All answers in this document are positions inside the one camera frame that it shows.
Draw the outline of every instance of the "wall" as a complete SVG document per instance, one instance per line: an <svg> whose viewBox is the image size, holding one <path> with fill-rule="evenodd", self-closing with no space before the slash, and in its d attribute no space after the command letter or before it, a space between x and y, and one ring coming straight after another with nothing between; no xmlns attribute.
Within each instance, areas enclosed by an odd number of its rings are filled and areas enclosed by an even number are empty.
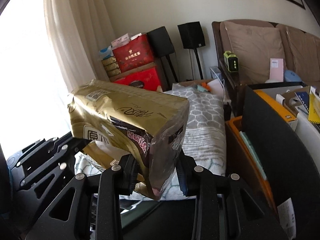
<svg viewBox="0 0 320 240"><path fill-rule="evenodd" d="M206 47L200 57L207 77L217 65L211 23L227 19L259 19L291 25L320 37L320 27L310 10L287 0L104 0L116 36L148 32L165 26L176 50L180 79L191 79L190 57L183 49L177 25L200 21Z"/></svg>

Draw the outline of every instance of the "black speaker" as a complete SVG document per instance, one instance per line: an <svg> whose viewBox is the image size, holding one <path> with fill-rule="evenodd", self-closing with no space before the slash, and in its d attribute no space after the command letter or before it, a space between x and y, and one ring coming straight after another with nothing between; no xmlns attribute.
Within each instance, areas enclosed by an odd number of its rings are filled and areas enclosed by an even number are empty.
<svg viewBox="0 0 320 240"><path fill-rule="evenodd" d="M178 25L184 49L196 49L205 46L200 22Z"/></svg>
<svg viewBox="0 0 320 240"><path fill-rule="evenodd" d="M174 47L170 40L167 29L162 26L147 33L151 47L157 57L164 57L174 53Z"/></svg>

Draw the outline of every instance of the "pink box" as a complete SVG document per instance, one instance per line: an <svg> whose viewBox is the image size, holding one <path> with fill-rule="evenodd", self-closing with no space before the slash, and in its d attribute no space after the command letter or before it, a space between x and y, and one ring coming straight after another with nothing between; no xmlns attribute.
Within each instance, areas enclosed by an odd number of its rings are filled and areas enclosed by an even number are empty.
<svg viewBox="0 0 320 240"><path fill-rule="evenodd" d="M278 82L283 82L283 77L284 77L283 58L271 58L269 79L275 80Z"/></svg>

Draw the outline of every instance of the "gray and white blanket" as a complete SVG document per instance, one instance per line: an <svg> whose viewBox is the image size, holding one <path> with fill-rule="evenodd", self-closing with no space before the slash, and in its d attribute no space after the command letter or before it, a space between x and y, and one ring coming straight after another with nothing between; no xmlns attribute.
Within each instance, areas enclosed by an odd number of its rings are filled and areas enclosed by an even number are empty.
<svg viewBox="0 0 320 240"><path fill-rule="evenodd" d="M225 175L226 172L226 136L223 117L222 97L207 92L200 92L193 87L173 85L168 94L185 97L190 101L190 114L186 135L182 145L185 155L192 156L197 165L203 166L213 174ZM91 164L86 155L76 156L76 173L94 175L100 171ZM149 200L134 192L130 196L120 196L130 200ZM186 199L180 191L177 174L165 189L161 200Z"/></svg>

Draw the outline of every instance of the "green and black device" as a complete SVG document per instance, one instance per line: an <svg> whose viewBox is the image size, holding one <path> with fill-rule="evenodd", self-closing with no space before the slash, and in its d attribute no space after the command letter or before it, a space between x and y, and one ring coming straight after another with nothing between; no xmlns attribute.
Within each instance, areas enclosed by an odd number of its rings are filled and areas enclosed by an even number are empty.
<svg viewBox="0 0 320 240"><path fill-rule="evenodd" d="M236 54L227 50L224 54L224 63L230 72L237 72L239 70L238 57Z"/></svg>

